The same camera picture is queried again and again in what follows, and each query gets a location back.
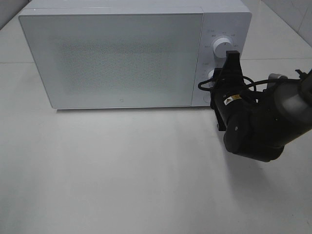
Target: microwave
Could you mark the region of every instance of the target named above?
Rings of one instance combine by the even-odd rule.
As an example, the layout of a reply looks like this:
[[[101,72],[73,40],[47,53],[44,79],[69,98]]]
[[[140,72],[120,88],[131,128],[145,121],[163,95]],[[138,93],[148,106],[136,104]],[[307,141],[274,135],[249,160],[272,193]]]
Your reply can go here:
[[[198,107],[251,13],[240,0],[32,0],[19,21],[55,109]]]

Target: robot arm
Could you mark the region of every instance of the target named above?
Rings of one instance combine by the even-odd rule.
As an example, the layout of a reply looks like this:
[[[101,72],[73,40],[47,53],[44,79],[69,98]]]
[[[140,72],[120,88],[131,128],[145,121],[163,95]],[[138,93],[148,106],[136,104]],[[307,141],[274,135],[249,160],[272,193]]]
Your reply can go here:
[[[300,79],[271,74],[268,80],[253,82],[243,76],[239,57],[239,52],[228,51],[223,68],[216,68],[213,77],[198,87],[211,92],[227,151],[268,162],[312,129],[312,70],[308,74],[297,70]],[[212,88],[202,87],[208,82],[214,82]],[[256,86],[264,83],[267,89],[257,91]]]

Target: white wall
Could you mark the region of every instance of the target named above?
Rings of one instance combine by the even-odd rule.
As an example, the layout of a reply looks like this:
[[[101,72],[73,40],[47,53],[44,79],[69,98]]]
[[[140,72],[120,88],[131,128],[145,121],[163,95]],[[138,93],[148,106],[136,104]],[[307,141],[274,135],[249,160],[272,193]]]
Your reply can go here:
[[[312,0],[263,0],[312,46]]]
[[[0,29],[27,3],[28,0],[0,0]]]

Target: white table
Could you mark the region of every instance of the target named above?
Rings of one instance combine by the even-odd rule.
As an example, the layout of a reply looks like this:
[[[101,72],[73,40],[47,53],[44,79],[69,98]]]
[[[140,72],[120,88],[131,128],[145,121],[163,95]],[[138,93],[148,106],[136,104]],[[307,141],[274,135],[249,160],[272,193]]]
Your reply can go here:
[[[297,78],[312,48],[264,3],[246,76]],[[312,233],[312,132],[262,163],[208,108],[55,111],[17,18],[0,31],[1,234]]]

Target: timer knob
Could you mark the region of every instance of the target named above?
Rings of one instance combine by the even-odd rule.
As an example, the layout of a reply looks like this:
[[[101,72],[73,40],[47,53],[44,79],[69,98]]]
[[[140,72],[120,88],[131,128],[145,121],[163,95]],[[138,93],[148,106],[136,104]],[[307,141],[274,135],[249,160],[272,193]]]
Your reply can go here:
[[[221,37],[213,43],[214,54],[218,58],[226,58],[226,51],[232,50],[232,40],[227,37]]]

